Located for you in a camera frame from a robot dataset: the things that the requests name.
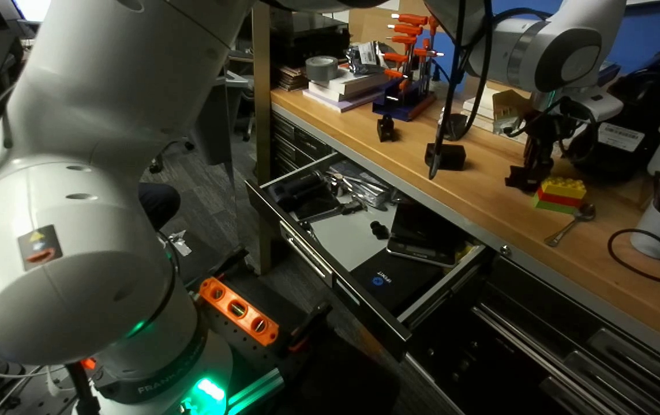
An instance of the drawer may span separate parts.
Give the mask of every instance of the drawer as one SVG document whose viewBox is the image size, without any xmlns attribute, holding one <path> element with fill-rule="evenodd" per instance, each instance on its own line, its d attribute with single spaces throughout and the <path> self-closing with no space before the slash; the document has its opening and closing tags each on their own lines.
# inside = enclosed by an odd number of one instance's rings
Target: drawer
<svg viewBox="0 0 660 415">
<path fill-rule="evenodd" d="M 290 145 L 294 145 L 296 150 L 301 150 L 310 159 L 321 159 L 321 158 L 333 152 L 330 145 L 317 141 L 315 137 L 310 137 L 308 131 L 299 130 L 296 124 L 291 124 L 283 116 L 273 118 L 273 137 L 276 137 L 276 141 L 280 141 L 280 145 L 290 143 Z"/>
<path fill-rule="evenodd" d="M 261 188 L 250 184 L 250 191 L 263 213 L 280 222 L 283 239 L 395 357 L 404 357 L 413 331 L 446 303 L 460 279 L 482 264 L 486 247 L 475 241 L 467 241 L 463 254 L 448 265 L 389 254 L 389 241 L 380 239 L 375 226 L 391 232 L 397 206 L 406 196 L 335 152 Z M 376 273 L 362 274 L 373 258 L 392 260 L 392 273 L 401 260 L 410 274 L 433 277 L 391 308 L 391 297 L 380 296 L 373 284 Z"/>
<path fill-rule="evenodd" d="M 276 135 L 273 149 L 276 149 L 276 158 L 291 159 L 296 167 L 305 167 L 305 164 L 310 164 L 315 159 L 325 158 L 325 156 L 315 158 L 315 156 L 305 152 L 296 141 L 290 141 L 283 135 Z"/>
</svg>

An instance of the lab equipment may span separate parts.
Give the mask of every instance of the lab equipment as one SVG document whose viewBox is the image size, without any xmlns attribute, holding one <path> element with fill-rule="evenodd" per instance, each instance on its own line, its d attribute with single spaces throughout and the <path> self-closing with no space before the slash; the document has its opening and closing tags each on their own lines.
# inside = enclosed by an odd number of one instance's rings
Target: lab equipment
<svg viewBox="0 0 660 415">
<path fill-rule="evenodd" d="M 497 79 L 535 94 L 561 91 L 569 103 L 577 103 L 580 118 L 609 121 L 622 111 L 622 103 L 598 91 L 598 70 L 609 53 L 618 25 L 623 22 L 626 0 L 618 3 L 577 3 L 565 0 L 556 14 L 543 20 L 524 20 L 520 14 L 491 14 L 490 3 L 426 3 L 433 17 L 455 38 L 455 71 L 465 67 L 480 79 Z M 512 167 L 509 184 L 533 191 L 553 168 L 553 145 L 569 139 L 580 121 L 535 116 L 527 127 L 530 149 L 523 168 Z M 435 145 L 428 149 L 429 179 L 443 161 L 443 124 Z"/>
<path fill-rule="evenodd" d="M 178 413 L 186 390 L 224 409 L 230 345 L 200 325 L 137 184 L 164 143 L 196 121 L 253 5 L 53 0 L 21 79 L 0 97 L 0 357 L 98 361 L 107 415 Z M 451 13 L 460 3 L 428 5 L 455 28 Z M 468 5 L 475 14 L 465 20 L 482 28 L 482 3 Z M 520 22 L 518 38 L 527 32 L 532 48 L 515 43 L 512 22 L 497 25 L 494 38 L 518 52 L 520 67 L 494 55 L 503 70 L 494 75 L 509 70 L 509 81 L 535 91 L 588 79 L 611 44 L 622 5 L 565 0 L 553 22 Z"/>
</svg>

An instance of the drawer handle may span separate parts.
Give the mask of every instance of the drawer handle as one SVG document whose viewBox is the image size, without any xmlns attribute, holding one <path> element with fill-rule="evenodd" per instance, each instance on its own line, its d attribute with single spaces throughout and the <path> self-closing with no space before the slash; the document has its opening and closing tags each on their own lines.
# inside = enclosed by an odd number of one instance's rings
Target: drawer handle
<svg viewBox="0 0 660 415">
<path fill-rule="evenodd" d="M 308 252 L 303 250 L 303 244 L 301 244 L 296 239 L 287 239 L 287 243 L 294 247 L 294 252 L 296 252 L 299 256 L 303 256 L 303 260 L 305 260 L 321 279 L 330 279 L 330 273 L 325 273 L 325 270 L 313 258 L 313 254 L 308 254 Z"/>
<path fill-rule="evenodd" d="M 301 252 L 308 256 L 308 260 L 313 260 L 317 269 L 323 270 L 321 274 L 333 274 L 333 269 L 323 260 L 321 254 L 317 254 L 317 250 L 313 250 L 313 247 L 303 241 L 303 235 L 299 235 L 299 232 L 294 232 L 287 222 L 280 222 L 280 226 L 287 232 L 287 241 L 294 241 L 291 244 L 294 244 L 296 250 L 301 250 Z"/>
<path fill-rule="evenodd" d="M 358 296 L 352 294 L 352 288 L 350 288 L 341 279 L 337 279 L 335 286 L 341 288 L 341 290 L 352 297 L 352 303 L 354 303 L 356 308 L 360 308 Z"/>
</svg>

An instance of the electronic device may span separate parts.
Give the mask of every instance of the electronic device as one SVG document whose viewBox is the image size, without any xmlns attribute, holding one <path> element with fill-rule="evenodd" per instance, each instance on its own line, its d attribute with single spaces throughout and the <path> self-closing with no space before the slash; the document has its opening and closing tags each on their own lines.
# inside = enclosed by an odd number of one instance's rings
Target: electronic device
<svg viewBox="0 0 660 415">
<path fill-rule="evenodd" d="M 482 81 L 497 79 L 512 88 L 535 93 L 535 97 L 553 97 L 548 93 L 560 91 L 563 100 L 583 103 L 583 107 L 591 111 L 588 118 L 593 121 L 603 121 L 622 111 L 622 103 L 607 100 L 598 88 L 598 71 L 618 32 L 626 14 L 626 0 L 563 0 L 556 14 L 550 17 L 530 8 L 494 14 L 491 3 L 428 0 L 426 5 L 441 28 L 452 36 L 458 44 L 455 52 L 463 46 L 467 48 L 463 58 L 455 55 L 460 62 L 455 62 L 458 75 L 451 75 L 452 79 L 463 79 L 467 67 L 467 71 Z M 443 113 L 451 113 L 452 93 L 455 91 L 451 88 Z M 468 131 L 473 118 L 475 111 L 467 118 L 458 139 Z M 553 123 L 550 113 L 532 113 L 532 118 L 524 118 L 527 127 L 523 131 L 527 131 L 530 141 L 524 167 L 512 167 L 512 176 L 506 184 L 524 191 L 539 190 L 539 184 L 550 176 L 555 143 L 571 139 L 575 131 L 569 118 L 561 121 Z M 446 123 L 438 123 L 436 141 L 435 145 L 428 145 L 426 152 L 429 179 L 436 176 L 436 168 L 451 167 L 451 161 L 446 161 L 446 156 L 451 158 L 451 152 L 443 152 L 443 131 Z"/>
<path fill-rule="evenodd" d="M 392 256 L 452 269 L 467 250 L 468 235 L 413 198 L 401 198 L 395 210 L 385 252 Z"/>
<path fill-rule="evenodd" d="M 420 264 L 413 258 L 392 256 L 380 252 L 370 260 L 352 270 L 370 296 L 375 296 L 389 312 L 401 315 L 413 304 L 429 286 L 443 277 L 446 269 Z"/>
<path fill-rule="evenodd" d="M 660 149 L 660 55 L 615 81 L 609 93 L 623 103 L 623 111 L 577 137 L 565 158 L 595 180 L 626 183 Z"/>
<path fill-rule="evenodd" d="M 134 195 L 151 159 L 196 121 L 253 5 L 53 0 L 21 79 L 0 97 L 0 361 L 67 364 L 78 405 L 92 401 L 78 362 L 98 361 L 104 415 L 180 413 L 186 394 L 227 409 L 231 349 L 200 324 Z M 428 3 L 443 28 L 455 28 L 448 13 L 460 5 Z M 563 85 L 591 75 L 622 8 L 565 0 L 541 32 L 527 25 L 533 52 L 520 79 L 539 81 L 530 71 L 548 62 L 565 70 Z M 585 28 L 600 48 L 572 38 Z"/>
</svg>

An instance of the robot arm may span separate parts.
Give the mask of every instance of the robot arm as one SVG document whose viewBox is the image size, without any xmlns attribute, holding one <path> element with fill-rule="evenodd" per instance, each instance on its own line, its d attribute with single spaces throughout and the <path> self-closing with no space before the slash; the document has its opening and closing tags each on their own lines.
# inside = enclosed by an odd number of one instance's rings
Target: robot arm
<svg viewBox="0 0 660 415">
<path fill-rule="evenodd" d="M 73 362 L 159 310 L 171 269 L 137 184 L 196 121 L 253 5 L 51 3 L 0 121 L 0 357 Z"/>
<path fill-rule="evenodd" d="M 426 0 L 433 17 L 452 36 L 460 22 L 468 46 L 488 25 L 486 0 L 467 3 L 467 17 L 460 17 L 460 3 Z M 556 14 L 545 22 L 510 17 L 497 22 L 490 77 L 532 93 L 553 93 L 572 85 L 593 85 L 595 75 L 609 53 L 623 20 L 626 0 L 563 0 Z M 473 44 L 468 65 L 482 75 L 482 43 Z"/>
</svg>

